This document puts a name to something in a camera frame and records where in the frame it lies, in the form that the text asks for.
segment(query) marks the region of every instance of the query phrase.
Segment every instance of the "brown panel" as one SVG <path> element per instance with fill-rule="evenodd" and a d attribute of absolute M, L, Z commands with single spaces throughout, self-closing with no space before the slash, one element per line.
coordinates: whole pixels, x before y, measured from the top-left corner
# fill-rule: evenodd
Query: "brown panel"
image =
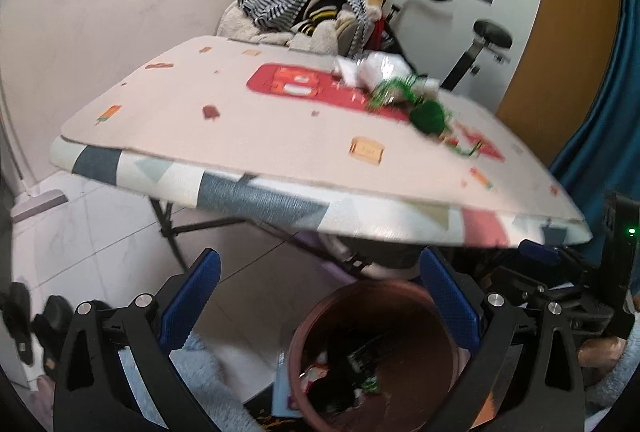
<path fill-rule="evenodd" d="M 541 0 L 497 116 L 549 165 L 580 127 L 614 42 L 620 0 Z"/>

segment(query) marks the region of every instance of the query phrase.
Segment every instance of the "blue gripper pad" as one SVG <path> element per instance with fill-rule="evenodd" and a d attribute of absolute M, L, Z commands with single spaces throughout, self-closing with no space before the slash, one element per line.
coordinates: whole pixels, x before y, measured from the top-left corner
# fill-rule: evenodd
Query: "blue gripper pad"
<path fill-rule="evenodd" d="M 457 345 L 475 354 L 480 347 L 480 317 L 429 248 L 420 254 L 420 278 Z"/>
<path fill-rule="evenodd" d="M 538 262 L 542 262 L 544 264 L 548 264 L 550 266 L 555 266 L 556 264 L 560 264 L 560 255 L 553 248 L 549 248 L 544 244 L 538 244 L 533 242 L 532 240 L 525 239 L 518 246 L 518 252 L 520 255 L 530 258 L 532 260 L 536 260 Z"/>
<path fill-rule="evenodd" d="M 158 343 L 165 354 L 184 345 L 220 280 L 221 270 L 218 252 L 210 250 L 190 271 L 189 278 L 162 313 Z"/>

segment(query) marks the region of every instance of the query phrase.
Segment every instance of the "white marble wall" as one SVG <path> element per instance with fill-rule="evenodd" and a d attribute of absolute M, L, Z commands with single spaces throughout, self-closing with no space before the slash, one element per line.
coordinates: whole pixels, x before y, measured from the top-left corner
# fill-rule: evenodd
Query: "white marble wall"
<path fill-rule="evenodd" d="M 0 0 L 0 78 L 18 158 L 28 181 L 54 168 L 49 146 L 62 124 L 139 65 L 170 47 L 215 32 L 233 0 Z M 476 18 L 488 16 L 514 34 L 509 66 L 483 65 L 473 87 L 461 84 L 489 108 L 497 107 L 526 44 L 540 0 L 455 0 L 405 5 L 398 35 L 421 70 L 443 77 L 471 42 Z"/>

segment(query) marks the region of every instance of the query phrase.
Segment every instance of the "teal curtain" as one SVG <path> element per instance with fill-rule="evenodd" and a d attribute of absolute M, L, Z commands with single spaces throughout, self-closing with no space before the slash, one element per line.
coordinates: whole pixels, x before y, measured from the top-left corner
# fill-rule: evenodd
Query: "teal curtain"
<path fill-rule="evenodd" d="M 550 167 L 584 213 L 593 240 L 581 251 L 600 261 L 604 191 L 640 199 L 640 0 L 622 0 L 606 76 L 586 120 Z M 640 290 L 640 264 L 632 282 Z"/>

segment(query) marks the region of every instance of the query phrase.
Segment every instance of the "wall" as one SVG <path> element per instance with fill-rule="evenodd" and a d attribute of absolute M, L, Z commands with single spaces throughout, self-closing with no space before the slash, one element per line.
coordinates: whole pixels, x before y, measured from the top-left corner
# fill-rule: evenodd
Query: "wall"
<path fill-rule="evenodd" d="M 513 35 L 508 51 L 509 64 L 498 64 L 483 52 L 477 60 L 480 72 L 467 74 L 456 92 L 470 96 L 495 110 L 518 66 L 526 46 L 540 0 L 453 0 L 435 3 L 429 0 L 390 0 L 402 6 L 394 28 L 407 56 L 421 72 L 444 78 L 471 45 L 474 22 L 488 18 L 503 25 Z"/>
<path fill-rule="evenodd" d="M 606 72 L 620 0 L 542 0 L 498 117 L 549 165 L 584 121 Z"/>
<path fill-rule="evenodd" d="M 77 110 L 139 65 L 170 47 L 214 33 L 233 0 L 0 0 L 0 79 L 16 128 L 14 148 L 28 178 L 54 171 L 49 146 Z M 477 18 L 514 35 L 511 64 L 481 56 L 482 70 L 458 89 L 490 109 L 506 90 L 529 35 L 539 0 L 455 0 L 404 5 L 396 25 L 421 70 L 444 77 L 472 40 Z"/>

